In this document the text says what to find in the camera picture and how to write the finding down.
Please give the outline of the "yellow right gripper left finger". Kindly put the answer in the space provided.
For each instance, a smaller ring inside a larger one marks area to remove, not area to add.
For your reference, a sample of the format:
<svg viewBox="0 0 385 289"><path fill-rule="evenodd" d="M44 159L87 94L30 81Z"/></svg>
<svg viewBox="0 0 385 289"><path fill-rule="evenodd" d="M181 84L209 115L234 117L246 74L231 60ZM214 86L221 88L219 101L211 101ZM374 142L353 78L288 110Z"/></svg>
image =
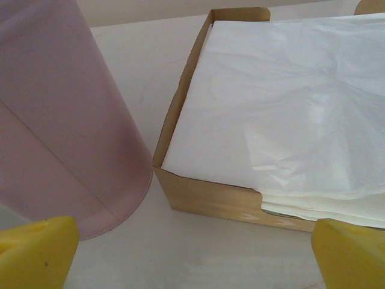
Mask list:
<svg viewBox="0 0 385 289"><path fill-rule="evenodd" d="M0 231L0 289L63 289L78 243L70 216Z"/></svg>

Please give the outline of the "pink cylindrical holder cup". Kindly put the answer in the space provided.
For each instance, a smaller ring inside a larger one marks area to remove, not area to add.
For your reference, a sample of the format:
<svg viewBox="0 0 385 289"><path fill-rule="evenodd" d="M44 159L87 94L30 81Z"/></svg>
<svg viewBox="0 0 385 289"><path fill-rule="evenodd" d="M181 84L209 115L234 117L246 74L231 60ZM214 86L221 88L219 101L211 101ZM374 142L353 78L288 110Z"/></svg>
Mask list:
<svg viewBox="0 0 385 289"><path fill-rule="evenodd" d="M151 156L76 0L0 0L0 205L75 218L82 239L124 222Z"/></svg>

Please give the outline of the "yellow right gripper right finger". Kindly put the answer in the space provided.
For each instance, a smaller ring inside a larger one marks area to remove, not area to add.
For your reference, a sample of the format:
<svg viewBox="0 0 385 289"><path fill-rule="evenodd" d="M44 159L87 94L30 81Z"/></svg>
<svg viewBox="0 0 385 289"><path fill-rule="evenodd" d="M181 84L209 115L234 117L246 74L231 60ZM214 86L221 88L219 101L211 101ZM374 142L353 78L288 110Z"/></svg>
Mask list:
<svg viewBox="0 0 385 289"><path fill-rule="evenodd" d="M327 289L385 289L385 231L320 219L311 244Z"/></svg>

